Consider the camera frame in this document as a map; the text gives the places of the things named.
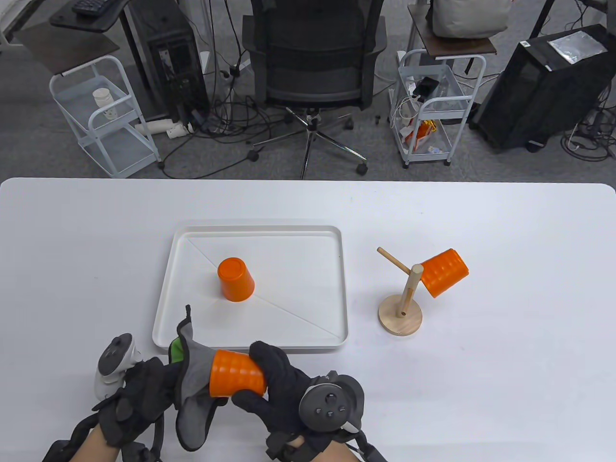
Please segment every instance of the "floor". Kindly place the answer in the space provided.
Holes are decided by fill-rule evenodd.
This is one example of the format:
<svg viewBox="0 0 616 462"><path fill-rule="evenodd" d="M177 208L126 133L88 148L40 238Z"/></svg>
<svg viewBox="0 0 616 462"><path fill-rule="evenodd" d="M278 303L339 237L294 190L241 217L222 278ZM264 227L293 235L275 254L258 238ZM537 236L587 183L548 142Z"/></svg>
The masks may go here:
<svg viewBox="0 0 616 462"><path fill-rule="evenodd" d="M27 26L47 20L65 0L46 0L32 16ZM378 73L393 77L394 53L403 49L408 39L408 0L385 0L383 15L387 21L389 44L378 60ZM217 50L228 60L237 59L224 4L214 0L214 25ZM487 73L501 71L516 44L527 38L542 2L516 0L510 27L495 37L496 56L488 58ZM240 24L241 14L250 12L248 0L231 2L232 17ZM544 32L559 31L578 17L574 0L557 0ZM108 33L121 46L116 53L128 65L131 56L119 25ZM105 177L78 147L66 121L49 93L51 74L27 52L5 52L0 55L0 181L17 176L28 177ZM250 94L251 75L238 82L240 95ZM387 83L375 80L375 92ZM485 97L490 84L481 89L478 100ZM316 141L306 179L312 180L400 180L400 181L498 181L498 182L601 182L616 186L616 162L610 158L601 163L576 160L553 138L540 153L523 149L496 152L475 132L465 130L451 166L442 162L411 164L402 169L392 133L386 123L388 113L386 92L375 97L372 107L353 111L355 129L334 129L328 134L363 153L369 159L366 176L355 173L356 162L334 147ZM375 116L381 122L375 124ZM288 127L281 126L281 134ZM155 136L164 156L183 140L169 140L165 134ZM224 179L297 179L303 162L304 139L296 137L261 152L258 162L244 162L211 178ZM167 170L177 177L193 177L219 169L246 156L244 143L219 144L212 140L193 139L170 157ZM134 175L137 178L162 178L155 164Z"/></svg>

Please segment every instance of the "black computer tower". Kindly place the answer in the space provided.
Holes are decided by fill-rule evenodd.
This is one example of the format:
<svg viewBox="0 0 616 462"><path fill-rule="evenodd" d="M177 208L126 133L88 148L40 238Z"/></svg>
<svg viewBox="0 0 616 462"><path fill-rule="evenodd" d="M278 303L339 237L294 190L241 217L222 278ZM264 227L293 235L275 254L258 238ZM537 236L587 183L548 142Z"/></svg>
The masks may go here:
<svg viewBox="0 0 616 462"><path fill-rule="evenodd" d="M174 120L209 112L195 36L175 0L132 0L129 9L153 90Z"/></svg>
<svg viewBox="0 0 616 462"><path fill-rule="evenodd" d="M607 52L570 64L548 43L584 31ZM592 25L520 42L471 124L498 148L535 152L571 130L616 75L616 38Z"/></svg>

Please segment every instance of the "wooden peg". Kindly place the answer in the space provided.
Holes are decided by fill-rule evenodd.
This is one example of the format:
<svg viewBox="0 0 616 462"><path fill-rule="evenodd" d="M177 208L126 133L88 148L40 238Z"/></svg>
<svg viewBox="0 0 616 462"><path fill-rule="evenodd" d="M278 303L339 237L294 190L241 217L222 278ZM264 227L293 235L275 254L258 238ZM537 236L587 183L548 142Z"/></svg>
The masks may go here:
<svg viewBox="0 0 616 462"><path fill-rule="evenodd" d="M404 318L404 316L407 315L407 311L413 301L413 296L415 295L417 286L421 281L422 274L423 266L419 264L413 265L411 268L411 274L408 276L407 285L404 286L404 290L402 291L402 300L395 312L395 315L398 318Z"/></svg>
<svg viewBox="0 0 616 462"><path fill-rule="evenodd" d="M411 274L411 270L408 269L408 267L405 264L403 264L400 260L394 257L391 253L387 252L383 247L379 247L378 249L376 249L376 251L379 254L383 255L387 260L391 261L394 265L396 265L406 274L409 274L409 275Z"/></svg>

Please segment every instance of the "round wooden base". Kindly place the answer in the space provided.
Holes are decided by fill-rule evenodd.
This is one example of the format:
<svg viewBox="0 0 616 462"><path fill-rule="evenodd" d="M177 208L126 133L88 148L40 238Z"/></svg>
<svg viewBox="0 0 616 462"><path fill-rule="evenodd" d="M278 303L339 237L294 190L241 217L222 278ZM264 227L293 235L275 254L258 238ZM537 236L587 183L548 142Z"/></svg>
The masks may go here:
<svg viewBox="0 0 616 462"><path fill-rule="evenodd" d="M407 315L404 318L398 318L395 315L395 311L401 300L402 295L392 295L383 300L379 305L379 321L381 326L390 334L404 337L411 335L419 329L423 315L421 314L421 308L413 300L408 307Z"/></svg>

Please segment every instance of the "upside-down cup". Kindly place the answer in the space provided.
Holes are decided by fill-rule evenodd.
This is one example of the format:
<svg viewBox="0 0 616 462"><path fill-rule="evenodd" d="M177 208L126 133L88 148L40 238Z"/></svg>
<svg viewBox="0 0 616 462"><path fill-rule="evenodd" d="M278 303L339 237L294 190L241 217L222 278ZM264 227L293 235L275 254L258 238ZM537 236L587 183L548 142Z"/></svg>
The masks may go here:
<svg viewBox="0 0 616 462"><path fill-rule="evenodd" d="M434 298L468 276L468 268L454 250L449 249L422 263L421 281Z"/></svg>
<svg viewBox="0 0 616 462"><path fill-rule="evenodd" d="M254 280L239 258L227 258L218 265L222 294L232 302L243 302L254 292Z"/></svg>
<svg viewBox="0 0 616 462"><path fill-rule="evenodd" d="M216 352L209 376L211 397L231 397L240 390L252 390L263 396L266 389L263 372L248 355L227 350Z"/></svg>

